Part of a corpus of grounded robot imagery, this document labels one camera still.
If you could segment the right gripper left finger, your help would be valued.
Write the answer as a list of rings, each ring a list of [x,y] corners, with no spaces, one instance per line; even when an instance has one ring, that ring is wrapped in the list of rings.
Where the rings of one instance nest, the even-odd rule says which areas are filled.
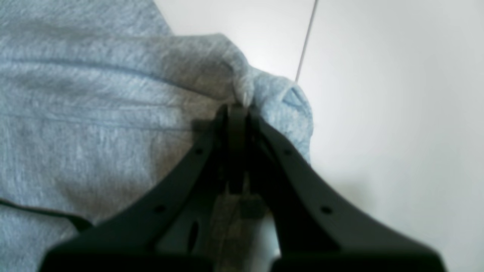
[[[222,106],[207,131],[154,189],[119,215],[51,249],[42,272],[213,272],[206,257],[213,207],[229,180],[229,129]]]

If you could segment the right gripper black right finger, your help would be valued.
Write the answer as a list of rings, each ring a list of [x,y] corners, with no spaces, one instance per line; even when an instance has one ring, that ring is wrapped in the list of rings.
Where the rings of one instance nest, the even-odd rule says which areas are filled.
[[[237,108],[237,169],[270,209],[281,255],[272,272],[444,272],[439,253],[332,189],[253,108]]]

